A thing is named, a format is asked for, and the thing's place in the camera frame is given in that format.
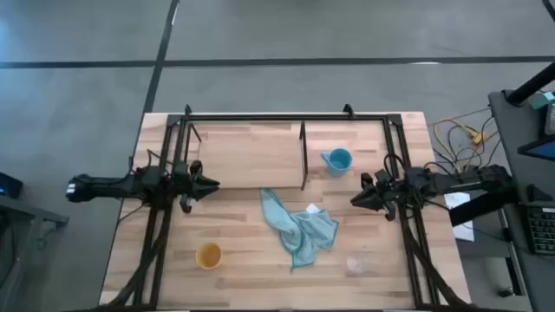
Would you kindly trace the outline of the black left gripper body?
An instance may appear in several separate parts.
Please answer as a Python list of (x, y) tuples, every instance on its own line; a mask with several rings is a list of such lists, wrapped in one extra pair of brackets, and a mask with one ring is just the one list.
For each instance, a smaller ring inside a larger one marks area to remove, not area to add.
[(186, 162), (179, 162), (173, 170), (173, 182), (175, 191), (181, 196), (180, 208), (184, 213), (192, 210), (191, 200), (199, 201), (202, 199), (199, 175), (202, 173), (202, 163), (194, 160), (191, 165)]

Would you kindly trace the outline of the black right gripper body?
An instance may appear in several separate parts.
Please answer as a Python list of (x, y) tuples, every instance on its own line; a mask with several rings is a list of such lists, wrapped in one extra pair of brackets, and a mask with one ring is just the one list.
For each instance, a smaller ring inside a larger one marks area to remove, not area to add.
[(388, 221), (394, 221), (396, 206), (402, 195), (400, 185), (385, 169), (375, 172), (375, 179), (369, 173), (364, 172), (362, 174), (362, 188), (366, 185), (375, 187), (375, 196), (372, 199), (377, 205), (377, 211), (384, 210), (385, 218)]

